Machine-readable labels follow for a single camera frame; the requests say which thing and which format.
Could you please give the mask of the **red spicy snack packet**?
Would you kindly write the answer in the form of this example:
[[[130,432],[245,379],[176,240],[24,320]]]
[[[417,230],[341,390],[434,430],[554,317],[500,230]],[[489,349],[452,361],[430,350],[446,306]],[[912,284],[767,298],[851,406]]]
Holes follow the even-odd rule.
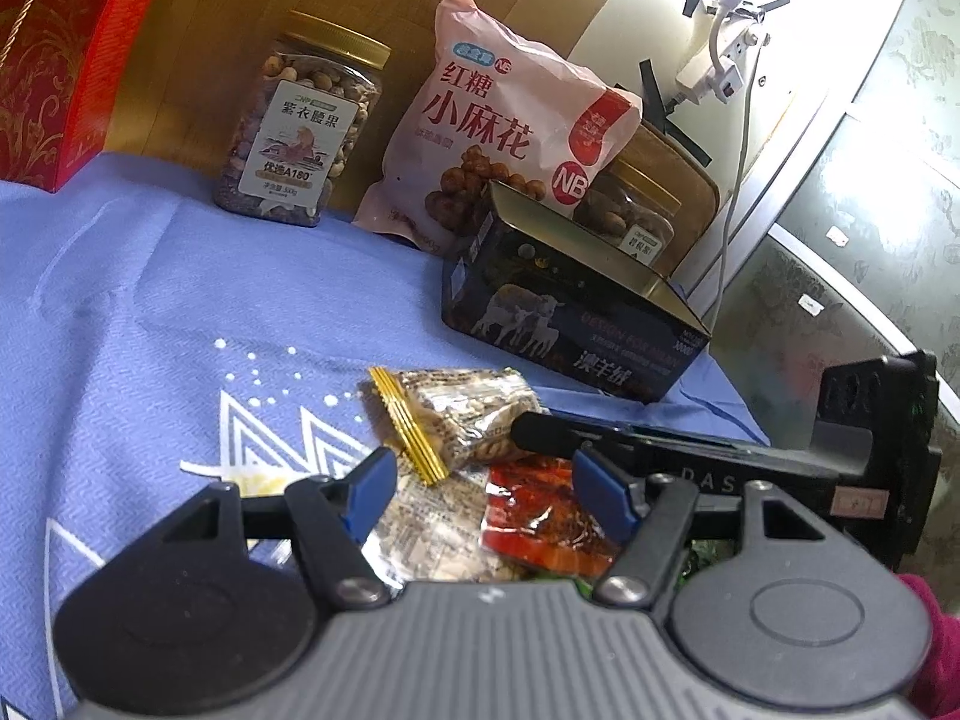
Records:
[[[573,463],[543,455],[490,468],[482,544],[529,569],[556,548],[613,557],[619,552],[576,499]]]

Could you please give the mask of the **beige patterned snack packet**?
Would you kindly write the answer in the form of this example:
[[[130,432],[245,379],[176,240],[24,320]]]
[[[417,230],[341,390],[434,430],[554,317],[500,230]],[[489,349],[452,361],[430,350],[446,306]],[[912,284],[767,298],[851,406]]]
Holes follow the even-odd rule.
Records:
[[[377,577],[394,590],[414,580],[526,578],[526,569],[482,544],[487,481],[485,470],[467,470],[427,486],[402,457],[391,504],[361,548]]]

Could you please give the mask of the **clear peanut packet gold edge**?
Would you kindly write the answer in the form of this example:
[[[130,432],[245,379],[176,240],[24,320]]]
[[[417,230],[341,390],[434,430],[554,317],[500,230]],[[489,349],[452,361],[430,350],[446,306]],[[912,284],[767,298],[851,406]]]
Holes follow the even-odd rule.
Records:
[[[525,457],[511,426],[545,408],[521,372],[506,369],[415,369],[371,366],[374,390],[416,474],[427,486],[467,466]]]

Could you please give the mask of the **dark green snack packet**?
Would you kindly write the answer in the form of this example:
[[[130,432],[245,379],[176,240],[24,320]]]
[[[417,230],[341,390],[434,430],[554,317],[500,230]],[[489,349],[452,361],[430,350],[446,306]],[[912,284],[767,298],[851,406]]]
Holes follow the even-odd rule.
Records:
[[[695,539],[682,570],[679,585],[688,582],[693,575],[716,566],[734,555],[734,543],[722,539]],[[573,578],[581,590],[589,590],[597,578],[612,564],[612,554],[588,553],[587,551],[556,548],[547,557],[537,557],[532,562],[530,575],[534,580],[547,578]]]

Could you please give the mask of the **black tin storage box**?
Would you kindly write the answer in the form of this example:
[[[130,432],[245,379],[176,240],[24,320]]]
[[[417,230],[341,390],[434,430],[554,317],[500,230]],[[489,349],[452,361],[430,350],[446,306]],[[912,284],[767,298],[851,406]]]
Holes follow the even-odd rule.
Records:
[[[444,323],[518,358],[641,403],[708,346],[670,284],[509,185],[485,188],[475,236],[444,265]]]

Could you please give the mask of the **blue printed tablecloth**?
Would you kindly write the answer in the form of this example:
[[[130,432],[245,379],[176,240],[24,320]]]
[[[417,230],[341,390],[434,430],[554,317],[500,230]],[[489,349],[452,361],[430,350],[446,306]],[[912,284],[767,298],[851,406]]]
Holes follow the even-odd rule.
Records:
[[[221,472],[281,476],[361,460],[386,418],[370,366],[516,367],[550,408],[768,444],[708,355],[662,401],[601,395],[454,332],[441,260],[335,216],[319,227],[213,205],[199,174],[101,154],[60,192],[2,182],[2,718],[75,710],[52,624],[75,585]],[[586,650],[534,634],[517,655],[417,656],[413,645],[507,644],[530,592],[467,590],[466,614],[359,644],[366,661],[306,678],[265,718],[680,718],[636,635],[610,614]]]

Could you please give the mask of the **pink twisted dough snack bag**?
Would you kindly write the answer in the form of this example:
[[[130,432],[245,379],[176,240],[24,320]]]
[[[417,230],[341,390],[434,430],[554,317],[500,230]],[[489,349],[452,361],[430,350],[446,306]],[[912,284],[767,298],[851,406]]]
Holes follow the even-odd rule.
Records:
[[[366,231],[444,257],[480,227],[492,182],[569,218],[640,128],[640,96],[473,0],[439,2],[434,55],[384,151],[381,181],[359,204],[355,224]]]

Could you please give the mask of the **white power strip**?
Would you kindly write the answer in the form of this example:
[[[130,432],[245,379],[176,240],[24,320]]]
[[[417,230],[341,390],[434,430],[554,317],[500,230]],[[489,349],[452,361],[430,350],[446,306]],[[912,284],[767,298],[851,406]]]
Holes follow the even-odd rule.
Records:
[[[708,94],[729,103],[743,87],[745,55],[768,39],[765,8],[747,0],[708,0],[713,16],[704,46],[692,55],[675,76],[684,101],[700,104]]]

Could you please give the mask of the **clear nut jar gold lid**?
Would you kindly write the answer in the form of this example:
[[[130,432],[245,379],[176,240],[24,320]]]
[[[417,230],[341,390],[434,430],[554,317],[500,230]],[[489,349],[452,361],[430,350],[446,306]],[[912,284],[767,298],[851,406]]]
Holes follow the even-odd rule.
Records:
[[[372,37],[290,11],[236,125],[215,203],[316,226],[381,98],[389,57]]]

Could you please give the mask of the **red gift box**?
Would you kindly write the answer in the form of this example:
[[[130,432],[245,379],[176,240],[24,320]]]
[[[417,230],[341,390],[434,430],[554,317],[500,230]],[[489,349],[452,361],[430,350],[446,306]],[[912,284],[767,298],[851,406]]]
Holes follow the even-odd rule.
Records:
[[[2,177],[49,192],[101,153],[151,0],[2,0]]]

